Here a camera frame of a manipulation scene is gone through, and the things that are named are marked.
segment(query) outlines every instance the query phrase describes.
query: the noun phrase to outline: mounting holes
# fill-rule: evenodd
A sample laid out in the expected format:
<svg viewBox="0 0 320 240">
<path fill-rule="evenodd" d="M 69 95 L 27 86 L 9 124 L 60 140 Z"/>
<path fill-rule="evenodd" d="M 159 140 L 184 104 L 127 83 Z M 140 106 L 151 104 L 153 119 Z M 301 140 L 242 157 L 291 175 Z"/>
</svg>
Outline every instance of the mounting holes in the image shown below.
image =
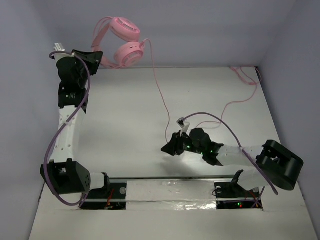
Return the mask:
<svg viewBox="0 0 320 240">
<path fill-rule="evenodd" d="M 120 188 L 120 194 L 126 194 L 127 189 L 125 187 Z"/>
<path fill-rule="evenodd" d="M 217 186 L 217 187 L 215 188 L 215 192 L 216 192 L 217 194 L 222 193 L 221 186 Z"/>
</svg>

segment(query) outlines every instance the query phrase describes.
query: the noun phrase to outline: white connector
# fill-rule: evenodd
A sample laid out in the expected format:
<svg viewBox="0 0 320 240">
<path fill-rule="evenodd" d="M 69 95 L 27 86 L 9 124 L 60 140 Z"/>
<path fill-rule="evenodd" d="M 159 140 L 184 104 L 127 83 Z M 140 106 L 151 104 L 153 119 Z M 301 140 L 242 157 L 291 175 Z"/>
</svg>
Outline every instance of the white connector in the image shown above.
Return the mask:
<svg viewBox="0 0 320 240">
<path fill-rule="evenodd" d="M 65 51 L 64 46 L 62 46 L 62 43 L 55 43 L 53 49 L 55 51 Z"/>
<path fill-rule="evenodd" d="M 53 47 L 54 51 L 66 51 L 64 47 L 62 46 L 62 43 L 55 43 Z M 56 53 L 54 55 L 55 62 L 57 63 L 60 59 L 63 59 L 65 57 L 71 57 L 69 54 L 65 53 Z"/>
</svg>

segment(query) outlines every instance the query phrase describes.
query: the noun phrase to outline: white table surface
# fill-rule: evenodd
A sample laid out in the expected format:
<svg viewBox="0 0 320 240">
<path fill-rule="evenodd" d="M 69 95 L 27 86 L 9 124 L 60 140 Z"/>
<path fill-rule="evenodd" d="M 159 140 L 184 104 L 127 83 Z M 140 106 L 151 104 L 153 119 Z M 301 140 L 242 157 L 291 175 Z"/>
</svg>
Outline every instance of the white table surface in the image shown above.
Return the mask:
<svg viewBox="0 0 320 240">
<path fill-rule="evenodd" d="M 245 72 L 258 81 L 253 68 Z M 254 91 L 254 86 L 244 85 L 228 68 L 164 68 L 157 69 L 157 76 L 171 113 L 169 138 L 179 130 L 177 119 L 195 112 L 220 117 L 227 103 L 244 100 Z M 260 86 L 249 102 L 229 106 L 223 119 L 243 146 L 279 140 Z M 195 116 L 189 120 L 190 127 L 208 120 Z M 210 166 L 194 154 L 170 157 L 160 152 L 166 123 L 152 69 L 100 70 L 92 79 L 77 160 L 90 171 L 107 172 L 111 178 L 217 177 L 240 169 Z M 236 146 L 223 126 L 205 131 L 212 141 Z M 64 206 L 45 186 L 30 239 L 316 240 L 299 186 L 279 193 L 275 196 L 266 188 L 264 211 L 91 211 Z M 76 201 L 79 194 L 63 197 Z"/>
</svg>

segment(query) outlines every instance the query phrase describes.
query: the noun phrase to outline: headphone ear cup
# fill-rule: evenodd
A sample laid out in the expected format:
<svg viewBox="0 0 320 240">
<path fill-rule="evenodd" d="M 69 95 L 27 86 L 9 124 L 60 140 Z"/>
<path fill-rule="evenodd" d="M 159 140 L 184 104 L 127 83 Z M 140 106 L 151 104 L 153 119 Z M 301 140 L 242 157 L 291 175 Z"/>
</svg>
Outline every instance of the headphone ear cup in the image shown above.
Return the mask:
<svg viewBox="0 0 320 240">
<path fill-rule="evenodd" d="M 141 43 L 128 42 L 116 51 L 114 60 L 120 67 L 126 68 L 136 64 L 144 56 L 144 49 Z"/>
<path fill-rule="evenodd" d="M 110 30 L 126 42 L 138 42 L 140 38 L 139 28 L 124 17 L 114 17 L 110 22 Z"/>
</svg>

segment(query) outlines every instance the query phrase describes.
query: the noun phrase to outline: black bracket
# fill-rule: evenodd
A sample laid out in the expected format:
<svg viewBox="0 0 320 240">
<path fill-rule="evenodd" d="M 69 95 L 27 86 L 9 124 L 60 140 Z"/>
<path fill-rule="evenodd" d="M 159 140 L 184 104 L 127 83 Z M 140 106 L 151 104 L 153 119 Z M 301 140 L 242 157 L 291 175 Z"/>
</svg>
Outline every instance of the black bracket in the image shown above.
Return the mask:
<svg viewBox="0 0 320 240">
<path fill-rule="evenodd" d="M 292 191 L 295 188 L 304 161 L 274 140 L 263 145 L 263 151 L 256 157 L 256 164 L 277 187 Z"/>
<path fill-rule="evenodd" d="M 91 185 L 90 172 L 80 163 L 72 161 L 71 158 L 67 159 L 66 162 L 49 162 L 47 169 L 50 181 L 59 195 L 89 192 Z M 40 173 L 47 183 L 43 164 Z"/>
<path fill-rule="evenodd" d="M 80 57 L 85 62 L 86 66 L 89 69 L 90 76 L 97 74 L 102 56 L 104 55 L 102 51 L 85 52 L 85 51 L 72 50 L 72 52 L 75 53 L 78 57 Z"/>
<path fill-rule="evenodd" d="M 231 182 L 215 182 L 213 195 L 220 199 L 236 199 L 236 198 L 246 198 L 249 197 L 249 192 L 238 185 L 239 177 L 244 172 L 244 170 L 239 170 L 233 176 Z"/>
<path fill-rule="evenodd" d="M 201 154 L 202 159 L 212 166 L 222 166 L 217 160 L 219 149 L 223 144 L 219 144 L 210 140 L 207 133 L 202 128 L 192 129 L 190 136 L 185 132 L 176 132 L 172 134 L 171 140 L 161 151 L 171 156 L 184 153 L 184 151 Z"/>
</svg>

